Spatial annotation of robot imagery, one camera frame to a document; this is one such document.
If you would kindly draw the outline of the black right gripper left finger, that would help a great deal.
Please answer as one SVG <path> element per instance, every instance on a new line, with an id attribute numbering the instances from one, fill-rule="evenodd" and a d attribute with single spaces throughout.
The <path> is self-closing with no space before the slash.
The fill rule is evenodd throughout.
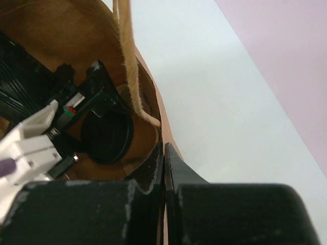
<path id="1" fill-rule="evenodd" d="M 162 143 L 121 181 L 38 181 L 16 195 L 1 244 L 163 244 Z"/>

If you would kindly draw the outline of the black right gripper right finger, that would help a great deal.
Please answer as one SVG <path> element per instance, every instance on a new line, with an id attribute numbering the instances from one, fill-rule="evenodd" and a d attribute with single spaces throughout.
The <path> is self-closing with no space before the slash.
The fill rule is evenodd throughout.
<path id="1" fill-rule="evenodd" d="M 165 145 L 169 244 L 319 244 L 298 193 L 284 184 L 211 184 Z"/>

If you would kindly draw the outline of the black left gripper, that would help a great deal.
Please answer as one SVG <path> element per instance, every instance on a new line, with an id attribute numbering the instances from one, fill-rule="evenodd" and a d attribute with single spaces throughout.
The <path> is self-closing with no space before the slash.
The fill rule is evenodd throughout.
<path id="1" fill-rule="evenodd" d="M 46 131 L 62 160 L 49 170 L 52 178 L 60 177 L 78 161 L 78 153 L 86 153 L 81 142 L 85 116 L 92 112 L 101 118 L 108 112 L 129 114 L 129 106 L 118 93 L 104 64 L 96 60 L 86 71 L 79 86 L 68 81 L 55 95 L 58 109 Z"/>

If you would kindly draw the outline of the black coffee cup lid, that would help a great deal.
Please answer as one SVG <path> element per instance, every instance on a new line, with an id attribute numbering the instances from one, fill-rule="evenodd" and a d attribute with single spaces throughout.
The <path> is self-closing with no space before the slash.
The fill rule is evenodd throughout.
<path id="1" fill-rule="evenodd" d="M 81 142 L 87 155 L 101 165 L 120 161 L 131 146 L 133 138 L 131 115 L 108 112 L 101 118 L 90 112 L 81 128 Z"/>

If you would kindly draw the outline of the brown paper bag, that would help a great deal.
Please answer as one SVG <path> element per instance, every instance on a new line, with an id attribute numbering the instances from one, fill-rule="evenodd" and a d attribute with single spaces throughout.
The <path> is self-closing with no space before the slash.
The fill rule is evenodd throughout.
<path id="1" fill-rule="evenodd" d="M 103 1 L 1 1 L 1 30 L 52 71 L 62 63 L 73 65 L 76 83 L 86 78 L 84 71 L 91 62 L 100 59 L 133 107 L 127 92 L 118 14 L 113 12 Z M 162 128 L 154 132 L 164 143 L 173 143 L 172 148 L 176 145 L 159 90 L 137 48 L 132 51 L 138 59 L 144 110 L 158 119 L 161 116 Z"/>

